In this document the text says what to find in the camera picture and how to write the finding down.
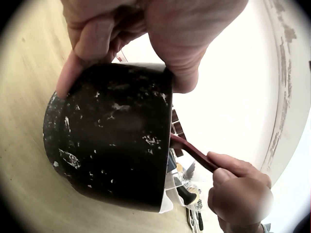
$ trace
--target peeling paint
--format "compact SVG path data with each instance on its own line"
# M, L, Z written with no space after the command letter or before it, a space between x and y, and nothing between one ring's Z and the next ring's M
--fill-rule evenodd
M290 44L297 39L295 30L291 28L283 17L286 12L279 0L267 0L270 9L266 5L271 24L274 28L274 37L276 40L279 60L279 100L277 106L276 121L270 141L269 149L266 154L263 166L270 169L274 153L278 142L282 136L283 127L286 119L287 109L290 107L292 93Z

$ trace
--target wooden table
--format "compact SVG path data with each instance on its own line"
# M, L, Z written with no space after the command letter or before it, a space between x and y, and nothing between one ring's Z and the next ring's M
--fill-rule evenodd
M1 183L31 232L190 232L183 207L156 214L92 200L50 165L43 117L71 49L60 1L26 2L1 45Z

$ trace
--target black knife handle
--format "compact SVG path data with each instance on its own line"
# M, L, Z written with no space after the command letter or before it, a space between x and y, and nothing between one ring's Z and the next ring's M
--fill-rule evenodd
M185 205L189 205L197 198L197 195L195 193L190 193L184 186L177 187L176 189L179 196L183 198L183 202Z

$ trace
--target hand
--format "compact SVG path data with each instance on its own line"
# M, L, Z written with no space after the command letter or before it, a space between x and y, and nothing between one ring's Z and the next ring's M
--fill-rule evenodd
M263 206L273 198L269 176L229 155L209 152L207 156L220 167L213 173L208 206L218 215L221 229L225 233L263 233L260 221L268 214Z
M174 92L192 91L208 45L245 8L247 0L61 0L72 45L56 92L65 98L84 69L112 62L146 32L174 75Z

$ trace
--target wrist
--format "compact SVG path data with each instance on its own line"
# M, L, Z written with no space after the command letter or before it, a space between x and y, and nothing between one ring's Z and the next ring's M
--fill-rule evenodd
M260 222L249 226L228 224L224 233L264 233L264 229Z

